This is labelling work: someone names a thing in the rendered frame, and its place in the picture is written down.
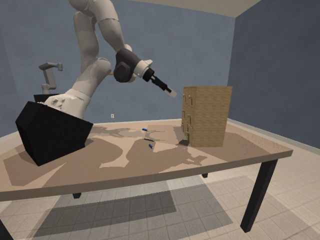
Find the small wooden chest of drawers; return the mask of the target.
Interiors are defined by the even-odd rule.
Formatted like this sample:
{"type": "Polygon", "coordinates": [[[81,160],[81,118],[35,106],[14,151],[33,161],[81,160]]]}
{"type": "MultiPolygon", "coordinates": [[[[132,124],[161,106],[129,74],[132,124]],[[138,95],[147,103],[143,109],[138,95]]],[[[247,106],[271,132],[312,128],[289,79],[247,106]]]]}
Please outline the small wooden chest of drawers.
{"type": "Polygon", "coordinates": [[[184,86],[196,88],[191,147],[223,147],[232,86],[184,86]]]}

